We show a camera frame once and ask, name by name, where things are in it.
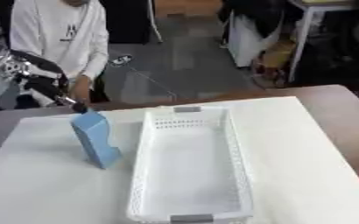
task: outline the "metal stand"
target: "metal stand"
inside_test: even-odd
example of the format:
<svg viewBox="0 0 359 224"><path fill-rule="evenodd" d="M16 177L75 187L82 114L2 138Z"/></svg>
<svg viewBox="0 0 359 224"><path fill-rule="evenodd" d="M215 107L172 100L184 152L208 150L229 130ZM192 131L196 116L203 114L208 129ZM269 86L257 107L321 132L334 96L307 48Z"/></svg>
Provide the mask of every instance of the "metal stand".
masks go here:
<svg viewBox="0 0 359 224"><path fill-rule="evenodd" d="M153 0L148 0L148 15L150 17L150 23L153 31L155 32L155 35L158 38L158 42L161 44L163 43L162 35L160 35L160 32L158 30L158 26L155 19L155 11L153 9Z"/></svg>
<svg viewBox="0 0 359 224"><path fill-rule="evenodd" d="M295 81L295 71L304 51L314 13L319 11L351 11L359 9L359 6L354 6L350 1L339 3L304 3L302 0L289 0L289 2L304 11L304 21L299 31L297 49L292 59L289 76L289 81L293 82Z"/></svg>

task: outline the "floor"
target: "floor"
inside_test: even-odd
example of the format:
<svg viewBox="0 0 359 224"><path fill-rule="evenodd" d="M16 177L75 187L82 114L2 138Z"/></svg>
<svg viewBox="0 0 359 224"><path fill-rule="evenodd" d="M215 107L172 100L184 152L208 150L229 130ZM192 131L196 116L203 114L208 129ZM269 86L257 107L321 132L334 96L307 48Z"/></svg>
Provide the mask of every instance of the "floor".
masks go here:
<svg viewBox="0 0 359 224"><path fill-rule="evenodd" d="M112 101L202 99L257 89L247 71L236 68L228 50L219 47L222 28L216 18L171 15L160 18L158 28L164 37L161 45L152 37L148 45L110 46L112 59L134 57L129 66L108 68L106 92Z"/></svg>

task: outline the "person's hand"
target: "person's hand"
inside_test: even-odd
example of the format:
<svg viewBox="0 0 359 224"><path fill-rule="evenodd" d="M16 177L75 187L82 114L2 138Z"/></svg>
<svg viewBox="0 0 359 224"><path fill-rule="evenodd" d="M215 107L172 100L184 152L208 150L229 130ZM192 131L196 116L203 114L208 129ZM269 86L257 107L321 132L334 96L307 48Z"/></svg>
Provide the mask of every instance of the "person's hand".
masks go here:
<svg viewBox="0 0 359 224"><path fill-rule="evenodd" d="M80 75L74 85L72 86L69 94L70 97L78 102L83 102L87 105L90 103L89 99L89 86L91 80L86 75Z"/></svg>

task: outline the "blue foam block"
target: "blue foam block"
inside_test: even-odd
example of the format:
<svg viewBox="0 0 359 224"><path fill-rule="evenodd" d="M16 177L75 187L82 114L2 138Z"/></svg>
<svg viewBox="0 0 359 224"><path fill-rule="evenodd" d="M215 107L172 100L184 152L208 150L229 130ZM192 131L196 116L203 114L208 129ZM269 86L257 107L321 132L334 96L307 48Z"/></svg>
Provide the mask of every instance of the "blue foam block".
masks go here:
<svg viewBox="0 0 359 224"><path fill-rule="evenodd" d="M121 157L120 150L109 145L109 123L103 115L90 109L71 124L89 160L99 168L106 169Z"/></svg>

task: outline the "gray basket handle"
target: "gray basket handle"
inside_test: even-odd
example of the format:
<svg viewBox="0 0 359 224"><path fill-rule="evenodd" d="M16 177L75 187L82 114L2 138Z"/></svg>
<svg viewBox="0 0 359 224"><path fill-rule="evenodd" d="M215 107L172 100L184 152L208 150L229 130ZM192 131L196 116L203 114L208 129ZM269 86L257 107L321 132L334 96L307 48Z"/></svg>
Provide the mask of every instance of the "gray basket handle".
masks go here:
<svg viewBox="0 0 359 224"><path fill-rule="evenodd" d="M175 113L194 113L201 112L201 107L179 107L174 108Z"/></svg>
<svg viewBox="0 0 359 224"><path fill-rule="evenodd" d="M172 215L170 220L172 224L212 223L214 216L212 214Z"/></svg>

